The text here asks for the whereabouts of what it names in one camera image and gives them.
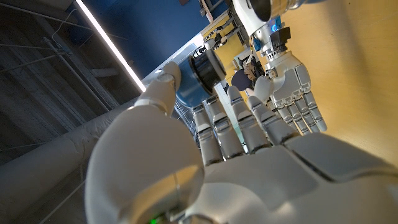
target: robotic thumb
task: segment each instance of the robotic thumb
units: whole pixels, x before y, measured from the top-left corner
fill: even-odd
[[[257,79],[256,86],[254,87],[254,95],[261,101],[266,102],[274,91],[274,85],[271,81],[261,76]]]

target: black component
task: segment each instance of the black component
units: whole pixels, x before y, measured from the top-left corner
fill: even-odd
[[[283,29],[278,30],[277,32],[271,34],[269,36],[272,48],[277,49],[280,46],[284,46],[287,43],[287,40],[292,38],[290,36],[290,27],[285,27]]]
[[[214,38],[214,41],[216,42],[215,47],[220,45],[222,38],[223,37],[221,36],[220,33],[216,34],[216,37]]]
[[[213,58],[217,58],[214,51],[207,50],[206,52],[213,54]],[[223,66],[221,66],[218,60],[215,60],[213,63],[216,63],[215,66],[218,66],[219,69],[225,73]],[[212,94],[214,85],[220,82],[221,78],[217,74],[217,71],[210,62],[207,54],[201,54],[196,58],[190,57],[189,64],[192,71],[194,71],[199,78],[202,86],[205,87],[205,90]]]
[[[264,22],[271,19],[271,0],[250,0],[250,4],[259,19]]]

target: ceiling pipe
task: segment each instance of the ceiling pipe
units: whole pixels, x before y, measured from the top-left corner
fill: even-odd
[[[33,14],[35,16],[44,17],[46,19],[51,19],[51,20],[54,20],[54,21],[62,22],[64,24],[69,24],[69,25],[80,27],[80,28],[83,28],[83,29],[93,30],[93,29],[91,29],[89,27],[81,26],[81,25],[73,23],[73,22],[68,22],[68,21],[65,21],[65,20],[62,20],[62,19],[57,19],[57,18],[54,18],[54,17],[51,17],[51,16],[47,16],[47,15],[43,15],[43,14],[40,14],[40,13],[37,13],[37,12],[32,12],[30,10],[21,9],[19,7],[11,6],[11,5],[8,5],[8,4],[1,3],[1,2],[0,2],[0,6],[4,6],[4,7],[7,7],[7,8],[10,8],[10,9],[15,9],[15,10],[18,10],[18,11],[21,11],[21,12],[26,12],[26,13],[29,13],[29,14]],[[128,40],[127,38],[120,37],[120,36],[117,36],[117,35],[113,35],[113,34],[108,34],[108,35],[110,35],[111,37],[116,37],[116,38],[122,39],[122,40]]]
[[[0,167],[0,222],[17,218],[87,160],[106,128],[134,100]]]

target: fluorescent light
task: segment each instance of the fluorescent light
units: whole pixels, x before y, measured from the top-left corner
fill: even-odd
[[[92,13],[88,10],[88,8],[84,5],[84,3],[81,0],[76,0],[76,2],[81,7],[81,10],[83,10],[83,12],[86,14],[86,16],[90,20],[90,22],[94,25],[95,29],[99,32],[101,37],[109,45],[109,48],[112,50],[112,52],[116,55],[116,57],[122,63],[123,67],[127,70],[127,72],[132,77],[132,79],[137,84],[137,86],[141,89],[142,92],[145,92],[147,88],[144,86],[144,84],[142,84],[141,80],[138,78],[136,73],[131,69],[129,64],[127,64],[126,60],[123,58],[123,56],[121,55],[119,50],[116,48],[116,46],[112,43],[112,41],[108,37],[108,35],[106,35],[105,31],[102,29],[100,24],[94,18]]]

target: robotic finger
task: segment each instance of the robotic finger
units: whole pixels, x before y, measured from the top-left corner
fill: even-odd
[[[310,113],[314,118],[315,122],[317,123],[319,130],[326,131],[328,129],[328,126],[326,125],[325,121],[322,118],[321,112],[318,109],[317,103],[315,102],[312,92],[304,94],[303,98],[305,100],[305,103],[308,105]]]
[[[300,135],[296,129],[270,111],[257,97],[249,96],[248,105],[273,145],[282,144],[286,139]]]
[[[297,106],[298,110],[300,111],[301,115],[303,116],[304,121],[306,122],[308,127],[311,129],[311,132],[313,132],[313,133],[320,132],[317,124],[315,123],[315,120],[313,119],[312,115],[310,114],[310,109],[304,102],[304,99],[301,98],[299,100],[296,100],[294,103]]]
[[[206,100],[210,110],[214,129],[220,141],[221,149],[225,159],[232,159],[244,154],[244,149],[236,134],[231,121],[225,113],[225,110],[218,100],[217,96],[212,96]]]
[[[229,87],[228,97],[229,100],[231,100],[232,108],[238,120],[239,128],[242,131],[249,153],[254,154],[263,147],[269,147],[270,144],[267,137],[258,125],[256,118],[249,111],[238,88],[235,86]]]
[[[213,127],[203,105],[192,109],[197,125],[201,156],[205,166],[224,161]]]
[[[297,124],[298,128],[300,128],[300,131],[304,135],[310,134],[310,130],[308,129],[307,124],[305,124],[303,117],[297,109],[296,105],[293,103],[292,105],[287,107],[287,110],[292,115],[294,122]]]
[[[286,107],[283,107],[278,110],[280,116],[282,119],[290,126],[292,129],[296,130],[298,132],[298,129],[296,127],[296,124],[294,123],[293,117],[290,114],[290,112],[287,110]]]

